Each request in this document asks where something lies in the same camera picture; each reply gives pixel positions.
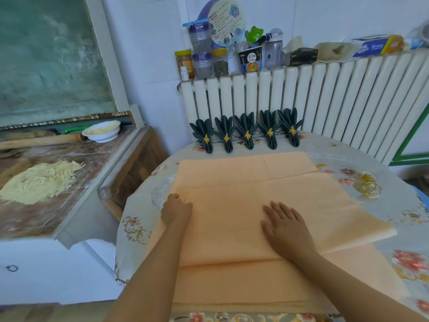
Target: peach cloth napkin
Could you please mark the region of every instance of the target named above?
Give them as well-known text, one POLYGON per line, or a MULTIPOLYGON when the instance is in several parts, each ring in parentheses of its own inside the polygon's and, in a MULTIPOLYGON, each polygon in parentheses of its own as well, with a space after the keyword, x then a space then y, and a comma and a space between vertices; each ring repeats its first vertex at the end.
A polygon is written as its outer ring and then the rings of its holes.
MULTIPOLYGON (((279 260, 266 242, 260 220, 266 218, 262 204, 270 200, 296 208, 318 251, 333 263, 395 299, 406 294, 389 264, 368 244, 395 230, 360 208, 302 152, 184 160, 171 192, 193 203, 175 303, 277 303, 332 312, 323 293, 293 264, 279 260)), ((159 223, 148 253, 163 232, 159 223)))

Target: green trim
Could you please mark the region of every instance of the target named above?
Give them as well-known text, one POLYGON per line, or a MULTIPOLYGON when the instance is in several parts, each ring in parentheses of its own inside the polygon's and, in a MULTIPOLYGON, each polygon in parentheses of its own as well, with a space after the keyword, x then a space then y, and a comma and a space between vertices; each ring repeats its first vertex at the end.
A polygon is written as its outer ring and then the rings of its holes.
POLYGON ((429 159, 424 159, 422 161, 393 161, 389 166, 405 166, 405 165, 424 165, 429 164, 429 159))
POLYGON ((426 105, 426 108, 423 110, 423 112, 421 113, 421 115, 417 119, 416 123, 414 124, 414 126, 412 127, 412 129, 410 130, 410 132, 408 133, 408 135, 406 136, 404 142, 399 147, 399 149, 396 152, 395 156, 393 157, 392 161, 394 161, 394 162, 396 162, 396 161, 406 161, 406 160, 410 160, 410 159, 419 159, 419 158, 428 158, 429 157, 429 153, 418 154, 418 155, 402 155, 402 152, 408 146, 408 144, 410 143, 411 139, 416 134, 417 130, 420 128, 420 125, 422 125, 423 121, 426 119, 426 117, 428 116, 428 114, 429 114, 429 104, 426 105))

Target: pile of gold rings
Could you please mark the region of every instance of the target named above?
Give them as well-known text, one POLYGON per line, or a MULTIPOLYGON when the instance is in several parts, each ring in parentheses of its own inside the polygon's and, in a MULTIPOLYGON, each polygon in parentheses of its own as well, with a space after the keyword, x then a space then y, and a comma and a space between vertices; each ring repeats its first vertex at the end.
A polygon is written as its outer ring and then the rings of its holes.
POLYGON ((376 176, 373 172, 365 171, 359 174, 357 189, 367 197, 376 198, 381 194, 381 188, 377 184, 376 176))

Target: white bowl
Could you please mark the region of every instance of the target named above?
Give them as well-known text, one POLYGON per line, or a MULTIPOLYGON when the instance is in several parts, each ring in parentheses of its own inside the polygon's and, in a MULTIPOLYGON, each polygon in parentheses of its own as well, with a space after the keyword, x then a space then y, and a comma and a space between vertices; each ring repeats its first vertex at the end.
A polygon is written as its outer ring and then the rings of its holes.
POLYGON ((108 142, 115 139, 118 136, 121 122, 120 121, 106 121, 83 130, 82 135, 87 136, 89 140, 93 140, 98 143, 108 142), (98 129, 106 129, 102 133, 94 134, 94 131, 98 129))

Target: white radiator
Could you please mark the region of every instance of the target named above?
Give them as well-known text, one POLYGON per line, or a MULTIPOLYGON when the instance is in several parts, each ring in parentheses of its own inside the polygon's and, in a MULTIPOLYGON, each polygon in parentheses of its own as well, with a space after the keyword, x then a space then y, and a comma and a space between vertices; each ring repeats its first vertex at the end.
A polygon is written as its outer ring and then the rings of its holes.
POLYGON ((293 108, 302 130, 388 165, 429 101, 429 50, 181 82, 189 122, 293 108))

